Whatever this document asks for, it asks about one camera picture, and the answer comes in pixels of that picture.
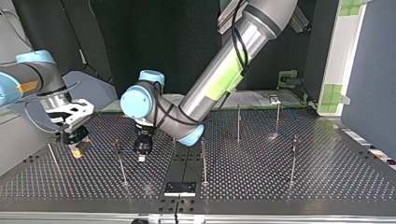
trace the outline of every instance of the black cable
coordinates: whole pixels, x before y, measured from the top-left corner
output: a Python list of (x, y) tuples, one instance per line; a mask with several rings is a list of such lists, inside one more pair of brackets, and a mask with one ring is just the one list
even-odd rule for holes
[(14, 62), (7, 62), (7, 63), (0, 63), (0, 65), (5, 65), (5, 64), (10, 64), (10, 63), (16, 63), (17, 61)]
[(303, 82), (303, 79), (300, 78), (300, 77), (299, 77), (299, 79), (300, 79), (300, 81), (301, 81), (301, 85), (303, 86), (305, 93), (308, 95), (309, 98), (311, 98), (312, 103), (314, 103), (314, 106), (315, 106), (316, 108), (318, 108), (318, 105), (317, 105), (317, 103), (315, 103), (314, 98), (312, 98), (312, 96), (309, 94), (308, 90), (306, 89), (305, 84), (304, 84), (304, 82)]
[[(244, 76), (248, 72), (248, 50), (247, 50), (247, 48), (245, 46), (245, 43), (242, 40), (242, 36), (239, 34), (239, 31), (235, 27), (235, 22), (236, 22), (236, 15), (238, 14), (238, 10), (241, 7), (243, 1), (244, 0), (239, 0), (238, 4), (236, 5), (236, 8), (235, 8), (235, 10), (233, 12), (233, 20), (232, 20), (232, 23), (231, 23), (231, 36), (232, 36), (232, 39), (233, 39), (233, 47), (234, 47), (234, 49), (236, 51), (236, 56), (238, 57), (238, 60), (241, 63), (241, 66), (243, 68), (243, 71), (241, 73), (242, 76)], [(236, 39), (238, 39), (238, 41), (242, 45), (242, 49), (243, 49), (244, 54), (245, 54), (245, 61), (242, 59), (242, 56), (241, 56), (241, 53), (239, 51), (238, 43), (237, 43)]]

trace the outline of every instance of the green tape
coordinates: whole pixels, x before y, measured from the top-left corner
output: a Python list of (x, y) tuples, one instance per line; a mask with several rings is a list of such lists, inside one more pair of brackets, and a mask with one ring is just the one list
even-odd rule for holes
[(336, 113), (341, 103), (343, 85), (326, 84), (320, 101), (320, 113)]
[[(244, 58), (245, 56), (242, 50), (241, 54), (242, 58)], [(236, 52), (232, 50), (217, 69), (217, 73), (214, 75), (212, 83), (206, 91), (206, 96), (217, 101), (226, 91), (234, 91), (243, 79), (241, 76), (242, 70), (243, 68), (236, 56)]]
[(288, 85), (286, 82), (283, 82), (282, 79), (284, 77), (297, 77), (297, 70), (291, 71), (280, 71), (279, 76), (277, 77), (277, 86), (280, 88), (295, 88), (295, 85)]
[(343, 0), (341, 3), (339, 16), (359, 15), (363, 0)]

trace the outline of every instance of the black backdrop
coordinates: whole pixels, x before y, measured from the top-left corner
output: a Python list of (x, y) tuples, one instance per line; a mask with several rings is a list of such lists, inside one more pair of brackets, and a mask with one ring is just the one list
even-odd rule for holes
[[(220, 48), (217, 0), (13, 2), (35, 49), (49, 49), (64, 74), (84, 68), (82, 49), (99, 78), (114, 78), (119, 95), (142, 69), (162, 71), (165, 91), (185, 94)], [(316, 0), (299, 0), (310, 21), (315, 5)], [(309, 33), (296, 34), (288, 26), (253, 60), (238, 89), (275, 89), (282, 70), (297, 69), (302, 77), (309, 40)]]
[(220, 47), (219, 1), (92, 0), (119, 94), (142, 69), (166, 75), (165, 91), (186, 93)]

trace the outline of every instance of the metal plate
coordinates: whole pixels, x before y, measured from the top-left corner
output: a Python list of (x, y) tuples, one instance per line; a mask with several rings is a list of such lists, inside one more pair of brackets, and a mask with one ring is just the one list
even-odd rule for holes
[[(277, 136), (275, 110), (243, 110), (241, 116), (239, 144), (235, 111), (219, 112), (206, 126), (209, 187), (201, 186), (206, 206), (198, 213), (344, 214), (364, 206), (364, 215), (368, 209), (385, 213), (374, 204), (396, 205), (396, 173), (314, 111), (282, 110)], [(290, 185), (295, 134), (300, 153)]]
[[(128, 212), (144, 207), (142, 202), (159, 202), (174, 154), (171, 137), (158, 131), (154, 135), (153, 153), (146, 162), (138, 162), (132, 151), (135, 133), (131, 119), (120, 114), (102, 114), (89, 123), (88, 129), (93, 147), (85, 156), (76, 160), (65, 145), (53, 144), (59, 169), (47, 150), (42, 155), (34, 155), (22, 163), (24, 167), (20, 173), (4, 184), (0, 182), (0, 197), (37, 202), (111, 201), (125, 203), (126, 208), (121, 211)], [(129, 182), (127, 187), (122, 185), (120, 163), (114, 150), (116, 138), (121, 140), (124, 148), (122, 160)], [(58, 204), (48, 209), (57, 210)]]
[[(162, 132), (145, 163), (127, 151), (130, 187), (123, 187), (112, 143), (119, 137), (132, 148), (134, 125), (122, 115), (104, 114), (89, 125), (95, 147), (82, 160), (54, 146), (62, 175), (44, 150), (0, 177), (0, 210), (396, 216), (394, 171), (314, 111), (282, 110), (278, 136), (275, 110), (242, 110), (241, 116), (239, 144), (236, 111), (219, 112), (206, 125), (208, 187), (199, 183), (203, 166), (194, 160), (200, 145), (175, 153), (175, 143)], [(300, 153), (290, 187), (294, 134)], [(196, 197), (165, 199), (166, 183), (180, 181), (197, 182)]]

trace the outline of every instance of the white wall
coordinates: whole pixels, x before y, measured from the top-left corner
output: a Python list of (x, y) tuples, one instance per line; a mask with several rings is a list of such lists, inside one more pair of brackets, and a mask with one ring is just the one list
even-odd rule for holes
[[(0, 7), (15, 10), (11, 0), (0, 0)], [(24, 37), (19, 21), (14, 17), (9, 19)], [(16, 55), (29, 51), (0, 16), (0, 63), (15, 61)], [(0, 175), (42, 148), (47, 138), (27, 119), (0, 108)]]
[[(1, 0), (0, 7), (8, 8), (15, 11), (11, 0)], [(19, 21), (9, 15), (7, 15), (7, 17), (11, 20), (11, 23), (21, 34), (21, 36), (25, 37)], [(2, 18), (1, 16), (0, 31), (0, 63), (15, 61), (16, 55), (30, 51), (30, 49), (18, 39), (16, 34), (7, 25), (4, 18)]]

